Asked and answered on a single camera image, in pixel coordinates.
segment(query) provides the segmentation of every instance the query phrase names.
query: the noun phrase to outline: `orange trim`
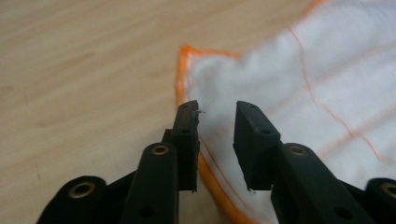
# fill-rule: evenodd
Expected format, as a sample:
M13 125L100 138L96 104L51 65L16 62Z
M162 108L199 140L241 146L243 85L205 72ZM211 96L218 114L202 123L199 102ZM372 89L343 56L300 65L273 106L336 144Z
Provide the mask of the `orange trim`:
M219 181L216 179L215 175L209 168L205 157L202 153L199 154L198 160L198 170L201 174L201 178L204 180L205 184L209 188L210 193L213 198L216 199L216 202L221 206L225 214L230 218L233 223L247 223L247 224L256 224L256 221L253 221L246 214L241 212L221 187Z
M210 149L209 149L209 147L207 146L207 143L205 142L205 140L204 140L201 136L199 136L199 139L200 139L201 143L204 145L204 147L206 148L206 151L207 151L207 153L209 154L209 157L210 157L210 159L212 160L213 164L217 167L217 170L218 170L219 173L220 173L219 176L222 176L222 177L224 178L224 181L227 183L228 187L231 189L231 191L232 191L233 194L236 196L236 198L242 203L242 205L245 206L245 208L246 208L248 211L250 211L250 212L253 214L254 212L253 212L253 208L252 208L251 204L248 204L248 203L244 200L244 198L242 198L242 197L238 194L238 192L235 190L235 188L233 187L233 185L232 185L232 184L230 183L230 181L227 179L226 175L221 171L220 167L219 167L218 164L216 163L215 158L213 157L212 153L210 152ZM215 174L212 172L212 170L213 170L213 169L209 169L209 171L211 171L211 174L212 174L212 175L215 177L215 179L218 181L218 177L219 177L219 176L218 176L218 175L215 175ZM236 208L235 204L233 203L233 200L231 200L231 198L229 197L229 194L226 193L223 197L227 197L227 199L229 199L230 203L232 203L233 206ZM263 219L266 219L266 220L267 220L267 223L272 223L271 220L268 219L268 217L262 216L262 218L263 218Z
M223 50L216 49L195 49L191 46L185 45L181 47L180 50L180 59L178 63L178 71L177 71L177 84L176 84L176 93L177 93L177 105L181 105L184 103L184 81L186 77L186 72L189 69L189 60L190 56L206 56L206 55L222 55L231 58L239 58L238 53L231 53Z
M330 2L330 0L314 0L309 6L308 8L305 10L304 15L307 16L309 14L311 14L311 12L316 9L317 7Z
M305 16L310 14L315 8L318 6L329 2L330 0L314 0L314 2L307 8L305 11ZM189 69L189 63L191 62L191 57L193 56L206 56L206 55L222 55L231 58L239 58L238 53L226 52L223 50L215 50L215 49L195 49L191 46L183 46L180 51L180 59L177 71L177 83L176 83L176 93L177 93L177 105L181 105L184 103L185 96L185 78L189 78L187 76L187 71ZM236 205L233 203L231 198L224 191L223 187L216 179L216 176L210 170L210 167L202 155L199 154L198 160L198 170L201 174L201 178L204 180L205 184L209 188L210 193L215 198L217 203L221 206L225 214L230 218L233 223L247 223L253 224L257 223L253 219L247 217L247 215L241 210L239 210Z

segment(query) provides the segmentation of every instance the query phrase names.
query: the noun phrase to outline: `wooden table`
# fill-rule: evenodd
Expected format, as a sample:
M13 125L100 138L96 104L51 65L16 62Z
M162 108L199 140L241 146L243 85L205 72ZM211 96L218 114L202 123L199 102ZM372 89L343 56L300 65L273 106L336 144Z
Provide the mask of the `wooden table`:
M67 181L135 170L176 112L178 51L246 52L309 0L0 1L0 220L35 223ZM205 186L180 223L226 223Z

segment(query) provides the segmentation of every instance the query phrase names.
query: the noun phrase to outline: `white cloth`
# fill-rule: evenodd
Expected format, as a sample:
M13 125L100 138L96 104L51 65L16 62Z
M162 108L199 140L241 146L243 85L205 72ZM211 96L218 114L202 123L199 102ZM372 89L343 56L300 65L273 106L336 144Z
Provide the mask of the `white cloth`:
M248 191L233 151L238 100L257 105L284 143L312 148L364 189L396 179L396 2L331 1L240 59L190 61L184 100L198 100L201 151L238 209L276 221L270 192Z

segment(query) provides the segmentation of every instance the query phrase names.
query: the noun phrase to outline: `wood grain surface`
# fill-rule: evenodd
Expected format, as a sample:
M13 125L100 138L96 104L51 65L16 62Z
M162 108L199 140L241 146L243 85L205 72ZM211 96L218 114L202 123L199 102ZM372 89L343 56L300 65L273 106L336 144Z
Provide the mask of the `wood grain surface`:
M0 222L35 223L67 181L135 170L176 112L180 46L247 52L309 0L0 0ZM228 223L199 181L180 223Z

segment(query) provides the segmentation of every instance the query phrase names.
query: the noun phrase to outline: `orange stitching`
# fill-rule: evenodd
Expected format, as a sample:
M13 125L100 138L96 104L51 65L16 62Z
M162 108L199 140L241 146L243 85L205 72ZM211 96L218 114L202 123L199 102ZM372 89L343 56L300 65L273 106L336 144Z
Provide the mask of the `orange stitching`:
M312 11L314 11L315 9L317 9L318 7L320 7L321 5L325 4L329 2L329 0L314 0L309 6L308 8L305 10L305 12L303 13L305 16L308 16L309 14L311 14Z
M221 187L219 181L215 178L215 174L213 174L213 171L209 169L209 164L207 163L206 158L202 155L202 153L199 154L199 158L200 160L198 160L198 162L200 163L200 165L198 166L198 169L199 172L202 174L201 177L204 179L206 184L210 186L211 189L218 189L220 191L220 193L216 194L214 190L210 190L212 196L216 198L218 203L222 205L224 212L229 215L230 219L235 223L238 223L238 221L239 223L257 223L248 218L246 214L242 213L240 209L237 208L236 205L231 201L230 197L228 197L223 187ZM226 204L229 204L233 208L232 210L236 213L232 213L231 211L227 210Z
M233 192L233 194L239 199L239 201L247 208L247 210L249 210L252 214L256 214L254 213L253 209L251 206L249 206L248 203L245 202L245 200L238 194L238 192L236 191L236 189L233 188L233 185L228 181L228 179L225 177L225 174L221 171L220 167L218 166L218 164L216 163L215 158L213 157L212 153L210 152L209 147L207 146L206 141L204 140L204 138L202 136L199 137L201 142L204 144L207 153L209 154L211 160L213 161L213 163L215 164L216 168L219 170L222 178L224 179L224 181L226 182L226 184L230 187L231 191Z
M216 49L195 49L191 46L185 45L181 48L180 51L180 61L179 61L179 69L177 73L177 103L181 105L183 103L182 93L190 92L192 88L196 87L195 84L192 86L190 75L187 73L189 63L191 62L191 57L196 56L205 56L205 55L222 55L230 58L239 58L238 53L226 52L223 50ZM187 89L184 87L184 78L187 80Z
M184 96L190 100L190 90L186 91L184 89L184 78L187 76L188 78L188 85L190 85L189 83L189 74L187 74L187 69L188 69L188 62L190 55L192 54L198 54L198 55L206 55L206 54L222 54L222 55L226 55L226 56L232 56L232 57L236 57L236 54L232 54L232 53L227 53L225 51L220 51L220 50L198 50L198 49L194 49L190 46L184 46L181 49L181 57L180 57L180 61L179 61L179 70L178 70L178 74L177 74L177 103L179 105L181 105L184 102ZM207 152L209 153L209 155L212 157L212 155L210 154L210 150L208 147L206 147ZM202 153L199 154L199 156L201 158L203 158L203 161L205 162L205 164L200 163L199 171L202 173L206 173L206 175L203 175L203 178L206 182L206 184L209 184L209 179L214 179L217 182L217 185L211 185L212 189L210 190L211 193L213 194L213 188L216 189L220 189L223 192L223 198L222 200L220 200L219 197L217 197L217 200L220 204L222 204L223 209L227 210L225 207L225 204L227 202L229 202L228 204L230 204L233 207L233 211L227 210L227 215L233 219L233 221L235 222L242 222L242 223L256 223L254 222L252 219L248 218L245 214L243 214L237 207L236 205L233 203L233 201L227 196L227 194L225 194L224 189L222 188L221 184L219 183L219 181L215 178L215 175L212 173L212 171L209 169L209 165L206 163L205 157L202 155ZM220 168L218 167L220 173L223 175L224 180L226 180L226 182L228 183L228 185L230 186L230 188L234 191L233 187L230 185L230 183L228 182L228 180L225 178L224 174L222 173L222 171L220 170Z
M327 111L336 121L341 122L341 123L344 125L344 127L347 129L347 131L348 131L350 137L353 137L353 133L352 133L352 131L351 131L351 128L347 125L347 123L346 123L343 119L341 119L340 117L338 117L334 112L332 112L332 110L331 110L329 107L327 107L326 105L322 104L321 102L319 102L319 101L316 99L316 97L315 97L315 95L314 95L314 93L313 93L313 90L312 90L311 83L310 83L310 81L309 81L309 79L308 79L307 71L306 71L307 67L306 67L305 49L304 49L303 43L301 42L301 40L299 39L299 37L297 36L297 34L295 34L294 31L293 31L291 28L289 28L289 30L290 30L291 34L294 36L294 38L296 39L298 45L300 46L300 51L301 51L301 53L300 53L300 59L301 59L302 65L303 65L303 77L304 77L306 86L307 86L307 88L309 89L309 93L310 93L310 95L311 95L311 99L312 99L313 103L314 103L316 106L318 106L318 107L324 109L325 111Z
M315 10L311 10L311 11L308 11L309 13L303 13L303 18L300 20L300 22L304 22L304 21L308 21L308 20L317 20L317 19L321 19L321 18L323 18L323 17L325 17L325 16L327 16L327 15L329 15L329 14L331 14L331 13L333 13L333 12L335 12L335 11L338 11L338 10L340 10L340 7L339 7L339 5L344 5L344 6L350 6L350 5L347 5L347 4L345 4L345 3L343 3L343 4L339 4L339 3L337 3L337 2L332 2L331 3L331 1L330 0L325 0L325 1L323 1L323 4L325 4L325 3L327 3L327 2L329 2L330 4L330 6L329 7L326 7L326 8L324 8L322 11L320 11L320 14L318 14L318 15L312 15L313 14L313 11L315 11ZM360 2L359 3L359 6L364 6L364 7L371 7L372 5L374 5L374 6L378 6L378 3L377 2Z
M234 58L234 59L238 59L240 57L240 55L237 53L231 53L231 52L226 52L226 51L222 51L222 50L213 50L213 49L198 50L198 49L194 49L192 47L188 47L188 48L190 48L191 52L197 56L221 55L221 56ZM214 73L214 74L209 74L209 76L200 77L198 80L194 81L193 85L191 83L189 83L187 91L191 91L191 89L193 89L193 88L197 88L201 85L204 85L208 80L210 80L212 77L216 76L217 74L218 73Z
M392 116L396 111L396 105L390 106L389 108L385 109L383 112L380 112L377 116L374 118L368 120L366 123L362 124L360 127L358 127L355 131L353 132L353 136L344 136L341 137L338 140L335 140L335 142L330 143L328 147L325 147L323 150L321 150L318 154L320 157L326 157L329 154L333 153L338 147L345 145L348 143L350 140L354 139L355 137L362 137L363 140L374 150L375 156L380 159L381 156L379 153L377 153L377 150L374 147L374 144L371 143L370 139L365 136L363 133L370 129L371 127L375 126L377 123L382 122L384 119L387 119L388 117Z
M318 85L320 85L332 77L341 75L341 73L343 71L347 70L348 68L352 67L353 65L367 61L370 58L379 56L381 53L386 53L390 50L393 50L394 48L396 48L396 41L391 41L388 44L378 46L373 49L369 49L369 50L365 51L362 55L356 56L355 58L349 60L348 62L344 63L343 65L330 71L328 74L326 74L322 77L318 77L316 80L316 83L318 83Z
M396 166L396 161L388 157L379 156L379 159L389 165Z

